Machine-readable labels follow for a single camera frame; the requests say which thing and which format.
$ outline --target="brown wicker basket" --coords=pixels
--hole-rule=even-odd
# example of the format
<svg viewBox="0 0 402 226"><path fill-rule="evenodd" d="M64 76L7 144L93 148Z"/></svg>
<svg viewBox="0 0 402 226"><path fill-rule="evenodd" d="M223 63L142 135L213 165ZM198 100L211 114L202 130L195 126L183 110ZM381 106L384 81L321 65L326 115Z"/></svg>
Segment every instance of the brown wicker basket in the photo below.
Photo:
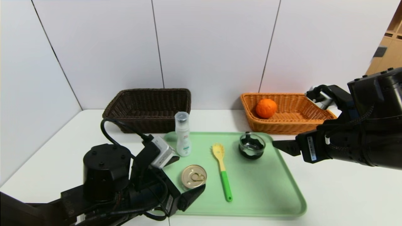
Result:
<svg viewBox="0 0 402 226"><path fill-rule="evenodd" d="M304 94L299 93L244 93L241 100L250 128L267 134L299 134L315 129L324 120L336 119L330 111L320 109ZM261 119L255 107L261 99L272 99L278 110L269 119Z"/></svg>
<svg viewBox="0 0 402 226"><path fill-rule="evenodd" d="M191 93L188 89L129 89L120 91L103 112L103 118L127 123L142 133L174 131L174 115L190 113ZM119 126L123 133L132 133Z"/></svg>

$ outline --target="white table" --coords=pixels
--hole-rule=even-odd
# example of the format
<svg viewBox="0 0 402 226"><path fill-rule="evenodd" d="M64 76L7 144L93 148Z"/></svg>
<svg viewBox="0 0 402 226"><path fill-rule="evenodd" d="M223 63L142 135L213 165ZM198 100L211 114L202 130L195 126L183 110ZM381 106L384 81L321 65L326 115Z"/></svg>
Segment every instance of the white table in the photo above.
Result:
<svg viewBox="0 0 402 226"><path fill-rule="evenodd" d="M83 156L91 147L109 143L99 127L102 112L80 112L0 190L24 202L49 202L58 199L60 192L81 185ZM192 110L190 127L192 131L250 130L241 110ZM134 154L143 148L138 136L123 134L111 123L107 123L107 130ZM294 136L272 137L274 140L294 139ZM301 217L173 216L170 222L157 222L140 216L125 225L402 225L402 171L339 160L309 164L301 156L292 157L286 153L282 156L307 201L307 212Z"/></svg>

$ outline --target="spray bottle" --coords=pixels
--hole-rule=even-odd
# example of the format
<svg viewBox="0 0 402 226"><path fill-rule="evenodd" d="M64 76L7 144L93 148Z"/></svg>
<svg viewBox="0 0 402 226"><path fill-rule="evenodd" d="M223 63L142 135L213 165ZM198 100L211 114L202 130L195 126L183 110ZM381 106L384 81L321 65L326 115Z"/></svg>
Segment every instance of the spray bottle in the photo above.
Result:
<svg viewBox="0 0 402 226"><path fill-rule="evenodd" d="M189 114L180 111L174 116L176 122L177 146L176 152L182 157L191 153Z"/></svg>

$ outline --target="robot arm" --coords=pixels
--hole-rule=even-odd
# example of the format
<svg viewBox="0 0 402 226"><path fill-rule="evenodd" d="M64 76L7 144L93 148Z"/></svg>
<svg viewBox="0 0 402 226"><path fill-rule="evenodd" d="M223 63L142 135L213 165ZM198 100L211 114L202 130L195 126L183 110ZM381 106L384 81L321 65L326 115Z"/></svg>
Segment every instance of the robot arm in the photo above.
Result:
<svg viewBox="0 0 402 226"><path fill-rule="evenodd" d="M367 166L402 169L402 68L363 76L348 83L350 94L338 86L308 91L324 109L334 102L342 111L316 130L273 145L305 162L339 159Z"/></svg>
<svg viewBox="0 0 402 226"><path fill-rule="evenodd" d="M144 140L143 150L134 156L112 139L104 128L111 121L125 126ZM89 150L83 159L84 184L61 192L60 199L50 203L23 203L4 193L1 196L1 225L5 226L120 226L130 219L145 215L153 220L164 220L185 211L205 190L205 184L183 194L161 169L179 157L170 160L168 144L152 135L136 132L128 125L113 119L104 119L101 130L112 144L101 144ZM155 164L154 160L164 162ZM163 215L153 215L158 210ZM77 217L85 220L75 224Z"/></svg>

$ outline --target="clear plastic cap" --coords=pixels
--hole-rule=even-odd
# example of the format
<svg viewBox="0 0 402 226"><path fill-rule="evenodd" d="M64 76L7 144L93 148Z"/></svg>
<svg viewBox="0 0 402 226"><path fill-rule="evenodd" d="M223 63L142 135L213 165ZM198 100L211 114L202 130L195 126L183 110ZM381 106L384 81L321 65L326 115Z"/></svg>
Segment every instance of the clear plastic cap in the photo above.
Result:
<svg viewBox="0 0 402 226"><path fill-rule="evenodd" d="M174 116L174 121L176 122L176 129L178 130L187 130L190 128L189 126L189 117L190 115L185 111L179 111Z"/></svg>

